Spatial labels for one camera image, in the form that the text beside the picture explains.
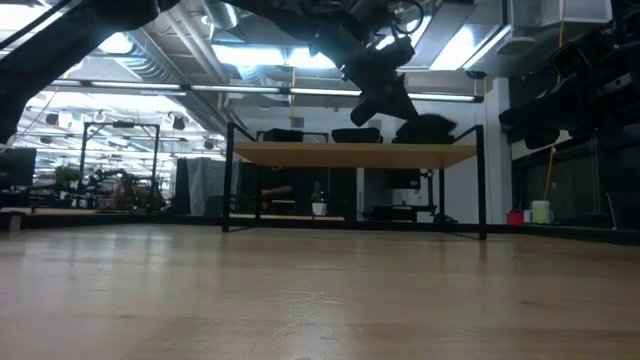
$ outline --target table leg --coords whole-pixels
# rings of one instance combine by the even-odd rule
[[[260,180],[262,177],[262,167],[256,165],[256,200],[255,200],[255,213],[256,221],[260,221],[260,214],[262,213],[262,186]]]
[[[444,223],[445,220],[445,209],[444,209],[444,169],[440,169],[438,170],[438,188],[440,189],[438,191],[438,196],[439,196],[439,202],[440,202],[440,221],[442,221],[442,223]]]
[[[229,213],[231,212],[231,179],[233,175],[233,123],[227,126],[227,153],[224,166],[224,196],[222,198],[222,232],[229,232]]]
[[[478,227],[480,240],[487,239],[487,187],[484,163],[484,127],[476,128],[476,152],[478,159]]]

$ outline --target light fixture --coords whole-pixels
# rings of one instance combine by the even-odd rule
[[[280,89],[266,86],[233,86],[233,85],[193,85],[195,91],[213,91],[229,93],[279,94]]]
[[[295,48],[287,59],[287,65],[300,69],[334,69],[336,65],[323,54],[311,56],[309,48]]]
[[[162,124],[167,126],[173,126],[173,118],[171,113],[168,113],[162,117]]]
[[[292,88],[291,94],[293,95],[325,95],[325,96],[360,96],[359,90],[331,90],[331,89],[304,89],[304,88]]]
[[[204,141],[204,148],[207,150],[213,150],[213,148],[216,146],[216,144],[211,141],[211,139],[207,139]]]
[[[469,59],[469,61],[467,61],[462,66],[462,68],[467,70],[473,65],[475,65],[478,62],[478,60],[482,59],[485,55],[487,55],[489,50],[493,49],[493,47],[496,46],[496,44],[498,44],[500,40],[502,40],[505,36],[507,36],[511,32],[511,29],[512,29],[511,25],[505,26],[504,29],[502,29],[493,39],[491,39],[491,41],[489,41],[475,55],[473,55],[473,57]]]
[[[95,115],[93,115],[93,121],[97,123],[103,122],[107,116],[104,114],[102,110],[98,111]]]
[[[420,42],[420,39],[422,39],[422,36],[424,36],[424,33],[427,31],[427,27],[429,26],[430,22],[431,22],[431,15],[425,16],[424,20],[422,21],[422,24],[420,24],[420,27],[415,29],[413,33],[409,34],[409,38],[411,39],[411,46],[415,48],[418,45],[418,43]],[[413,20],[407,23],[407,30],[414,29],[416,25],[418,25],[418,20]],[[403,37],[405,37],[404,34],[398,35],[398,38],[403,38]],[[394,41],[395,41],[395,38],[389,35],[384,39],[382,39],[382,41],[380,41],[378,45],[376,45],[376,49],[380,50],[389,44],[393,44]]]
[[[133,43],[127,35],[115,33],[98,45],[98,48],[109,54],[128,54],[133,50]]]
[[[464,25],[449,40],[440,55],[429,66],[430,70],[458,70],[474,53],[474,38],[471,28]]]
[[[68,111],[60,111],[58,126],[64,129],[71,129],[74,125],[73,114]]]
[[[431,101],[451,101],[451,102],[473,102],[476,100],[475,96],[469,95],[446,95],[446,94],[409,94],[411,100],[431,100]]]
[[[60,116],[58,114],[47,114],[47,117],[45,117],[44,121],[47,123],[47,125],[56,126],[58,125],[59,119]]]
[[[82,86],[82,83],[78,80],[54,80],[51,83],[52,86]]]
[[[284,56],[280,49],[273,47],[246,47],[213,45],[218,60],[236,66],[282,65]]]
[[[180,90],[177,84],[150,84],[137,82],[117,82],[117,81],[92,81],[91,84],[96,87],[105,88],[121,88],[121,89],[140,89],[140,90]]]
[[[123,138],[119,137],[110,137],[107,139],[107,142],[110,146],[120,146],[120,147],[129,147],[129,142]]]
[[[44,6],[2,4],[0,5],[0,30],[8,30],[9,33],[18,31],[43,15],[47,10],[49,9]],[[61,15],[61,13],[53,14],[49,19],[33,29],[32,32],[35,33],[44,29]]]
[[[184,116],[173,115],[173,128],[178,131],[185,129]]]

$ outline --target ceiling light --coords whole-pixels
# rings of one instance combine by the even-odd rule
[[[95,115],[93,115],[93,121],[97,123],[103,122],[107,116],[102,112],[102,110],[98,111]]]
[[[205,142],[204,142],[204,148],[207,149],[207,150],[213,150],[213,148],[215,146],[216,146],[216,144],[213,141],[209,140],[209,139],[205,140]]]
[[[178,131],[184,130],[184,116],[173,115],[173,128]]]
[[[323,54],[311,56],[308,48],[295,48],[287,59],[287,65],[301,69],[334,69],[336,65]]]
[[[233,85],[193,85],[195,91],[214,91],[227,93],[279,94],[280,89],[266,86],[233,86]]]
[[[60,116],[58,114],[47,114],[47,117],[45,117],[44,121],[47,123],[47,125],[56,126],[58,125],[59,118]]]
[[[293,95],[326,95],[326,96],[360,96],[359,90],[332,90],[332,89],[302,89],[292,88],[291,94]]]
[[[455,102],[473,102],[475,96],[469,95],[445,95],[445,94],[409,94],[411,100],[432,100],[432,101],[455,101]]]
[[[98,45],[98,48],[109,54],[128,54],[133,50],[133,43],[127,35],[115,33]]]
[[[77,80],[54,80],[51,83],[52,86],[82,86],[82,83]]]
[[[464,25],[455,34],[438,58],[429,66],[430,70],[458,70],[474,53],[474,38],[471,28]]]
[[[125,139],[119,138],[119,137],[110,137],[107,142],[109,143],[110,146],[121,146],[121,147],[128,147],[129,146],[129,142]]]
[[[25,6],[25,5],[0,5],[0,30],[8,30],[10,32],[18,31],[23,27],[29,25],[35,19],[49,10],[44,6]],[[62,14],[56,13],[48,18],[45,22],[32,30],[32,32],[38,32],[53,21],[58,19]]]
[[[462,66],[462,68],[467,70],[473,65],[475,65],[475,63],[477,63],[478,60],[482,59],[485,55],[487,55],[489,50],[493,49],[493,47],[496,46],[496,44],[500,42],[500,40],[502,40],[505,36],[507,36],[507,34],[509,34],[510,32],[511,32],[511,25],[505,26],[505,28],[502,29],[502,31],[500,31],[498,35],[496,35],[493,39],[491,39],[491,41],[489,41],[485,46],[483,46],[482,49],[480,49],[480,51],[478,51],[471,59],[469,59],[469,61],[467,61]]]
[[[142,90],[180,90],[177,84],[149,84],[137,82],[117,82],[117,81],[92,81],[91,84],[96,87],[106,88],[123,88],[123,89],[142,89]]]
[[[224,64],[236,66],[282,65],[284,56],[277,48],[272,47],[231,47],[213,45],[218,60]]]

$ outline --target metal frame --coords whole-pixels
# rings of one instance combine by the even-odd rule
[[[158,181],[156,179],[156,170],[158,165],[158,147],[160,144],[160,125],[158,124],[130,124],[126,123],[129,127],[152,127],[156,129],[156,137],[154,139],[154,147],[153,147],[153,166],[151,169],[151,199],[149,199],[149,211],[153,210],[155,205],[155,195],[160,191],[158,188]],[[82,190],[84,187],[84,163],[85,157],[87,155],[87,142],[93,138],[93,135],[89,136],[89,128],[91,126],[99,126],[100,129],[105,126],[114,126],[117,127],[118,123],[98,123],[98,122],[86,122],[84,123],[84,130],[82,132],[82,150],[80,152],[80,181],[78,182],[78,191]]]
[[[232,181],[232,171],[233,171],[233,154],[234,154],[234,143],[235,143],[235,131],[238,130],[244,136],[246,136],[249,140],[253,142],[257,142],[258,140],[254,138],[247,131],[242,129],[235,123],[227,124],[227,158],[225,160],[225,174],[224,174],[224,195],[223,195],[223,205],[222,205],[222,232],[228,233],[229,227],[232,223],[231,215],[231,181]],[[478,232],[479,240],[487,239],[487,200],[486,200],[486,173],[485,173],[485,154],[484,154],[484,126],[482,125],[474,125],[469,130],[462,133],[460,136],[455,138],[454,143],[466,138],[468,135],[475,133],[476,137],[476,159],[478,164],[478,224],[471,225],[459,225],[452,226],[450,224],[438,224],[435,226],[430,226],[434,224],[424,224],[423,228],[425,231],[439,231],[439,232],[450,232],[450,230],[454,229],[473,229],[473,231]],[[444,217],[445,211],[445,184],[444,184],[444,169],[439,170],[440,176],[440,214]],[[258,181],[256,181],[256,208],[255,208],[255,219],[250,222],[250,224],[263,224],[270,225],[274,227],[313,227],[313,225],[318,226],[317,224],[312,224],[309,222],[305,222],[304,220],[276,220],[276,221],[266,221],[261,220],[260,218],[260,186],[259,186],[259,177]],[[241,222],[233,221],[234,224],[239,224]],[[351,228],[351,227],[363,227],[367,226],[373,227],[379,230],[395,230],[398,229],[399,226],[396,223],[385,223],[385,222],[363,222],[363,224],[346,224],[343,223],[335,223],[335,222],[322,222],[323,228]]]

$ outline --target fluorescent light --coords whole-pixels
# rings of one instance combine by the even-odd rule
[[[334,69],[336,65],[323,54],[311,56],[309,48],[295,48],[287,59],[287,65],[301,69]]]
[[[230,93],[279,94],[280,89],[261,86],[233,86],[233,85],[193,85],[195,91],[215,91]]]
[[[92,81],[91,84],[97,87],[124,88],[141,90],[180,90],[180,85],[176,84],[149,84],[137,82],[117,82],[117,81]]]
[[[127,35],[115,33],[98,45],[98,48],[109,54],[128,54],[133,50],[133,43]]]
[[[293,95],[326,95],[326,96],[360,96],[359,90],[331,90],[331,89],[304,89],[291,88]]]
[[[277,48],[271,47],[231,47],[213,45],[218,60],[236,66],[282,65],[284,56]]]
[[[208,158],[211,160],[224,160],[225,157],[218,154],[175,154],[177,158],[180,159],[200,159],[200,158]]]
[[[478,51],[471,59],[469,59],[469,61],[467,61],[462,66],[462,68],[467,70],[473,65],[475,65],[475,63],[477,63],[478,60],[482,59],[489,52],[489,50],[491,50],[494,46],[496,46],[496,44],[500,42],[502,38],[507,36],[507,34],[509,34],[510,32],[511,32],[511,25],[505,26],[505,28],[502,29],[502,31],[500,31],[498,35],[496,35],[493,39],[491,39],[491,41],[489,41],[489,43],[483,46],[482,49],[480,49],[480,51]]]
[[[73,150],[73,149],[52,149],[52,148],[36,148],[38,154],[60,154],[60,155],[69,155],[69,156],[80,156],[81,150]],[[103,155],[119,155],[121,158],[127,159],[140,159],[140,160],[152,160],[153,152],[138,152],[138,151],[116,151],[116,150],[87,150],[85,152],[86,156],[96,157]],[[183,158],[199,158],[199,157],[209,157],[216,158],[221,157],[220,154],[214,153],[158,153],[158,161],[169,161],[175,157],[183,157]]]
[[[411,93],[409,98],[412,100],[432,100],[432,101],[455,101],[455,102],[472,102],[476,98],[469,95],[445,95],[445,94],[420,94]]]
[[[438,58],[429,66],[430,70],[458,70],[473,55],[474,39],[471,28],[464,25],[455,34]]]
[[[82,83],[80,83],[80,81],[77,81],[77,80],[54,80],[51,83],[51,85],[52,86],[64,86],[64,87],[67,87],[67,86],[76,87],[76,86],[82,86]]]
[[[127,147],[129,146],[129,142],[125,139],[122,138],[118,138],[118,137],[110,137],[109,139],[107,139],[108,142],[110,143],[114,143],[116,145],[122,146],[122,147]]]
[[[409,38],[411,39],[411,46],[415,48],[416,45],[418,45],[425,31],[427,31],[427,27],[429,26],[430,22],[431,22],[431,15],[425,16],[420,27],[417,28],[413,33],[409,35]],[[413,29],[416,25],[418,25],[418,20],[413,20],[407,24],[407,29]],[[405,37],[404,34],[398,35],[398,38],[400,39],[403,37]],[[395,41],[395,38],[389,35],[386,38],[384,38],[382,41],[380,41],[378,45],[376,45],[376,49],[380,50],[389,44],[393,44],[394,41]]]
[[[18,31],[49,10],[44,6],[0,5],[0,30]],[[56,13],[32,30],[38,32],[61,16]]]

